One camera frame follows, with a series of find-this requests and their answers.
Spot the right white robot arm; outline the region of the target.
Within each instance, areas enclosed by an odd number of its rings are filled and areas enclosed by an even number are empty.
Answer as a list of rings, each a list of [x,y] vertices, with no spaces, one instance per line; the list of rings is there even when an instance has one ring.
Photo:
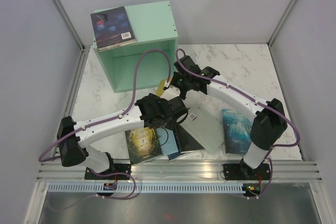
[[[190,56],[183,56],[174,63],[178,77],[171,84],[176,84],[185,97],[190,90],[200,91],[217,98],[252,123],[250,130],[251,144],[240,161],[240,173],[247,179],[259,172],[259,166],[273,144],[288,127],[282,103],[277,99],[259,101],[257,97],[229,83],[219,71],[212,67],[200,67]]]

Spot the dark purple galaxy book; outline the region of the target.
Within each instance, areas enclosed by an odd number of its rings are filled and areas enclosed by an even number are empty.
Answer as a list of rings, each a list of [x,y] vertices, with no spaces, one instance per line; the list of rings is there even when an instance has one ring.
[[[124,6],[90,14],[99,52],[137,41]]]

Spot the green forest cover book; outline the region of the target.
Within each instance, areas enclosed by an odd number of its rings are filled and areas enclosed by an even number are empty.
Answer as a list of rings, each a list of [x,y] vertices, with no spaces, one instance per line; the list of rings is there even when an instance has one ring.
[[[148,127],[125,131],[125,139],[131,165],[141,164],[162,156],[155,129]]]

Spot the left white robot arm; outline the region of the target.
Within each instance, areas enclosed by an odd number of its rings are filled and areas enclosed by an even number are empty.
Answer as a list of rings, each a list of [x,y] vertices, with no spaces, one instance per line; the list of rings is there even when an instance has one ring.
[[[61,164],[63,167],[85,166],[101,178],[110,179],[115,172],[112,157],[93,148],[94,142],[143,127],[172,130],[187,113],[180,97],[166,100],[150,93],[137,100],[130,110],[81,122],[67,116],[61,120],[57,132]]]

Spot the yellow book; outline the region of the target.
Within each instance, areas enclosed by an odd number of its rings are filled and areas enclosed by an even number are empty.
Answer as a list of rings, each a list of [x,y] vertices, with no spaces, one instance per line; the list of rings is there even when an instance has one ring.
[[[163,94],[165,87],[169,86],[171,80],[172,80],[172,77],[170,77],[168,81],[167,79],[162,79],[156,89],[155,94],[160,97]]]

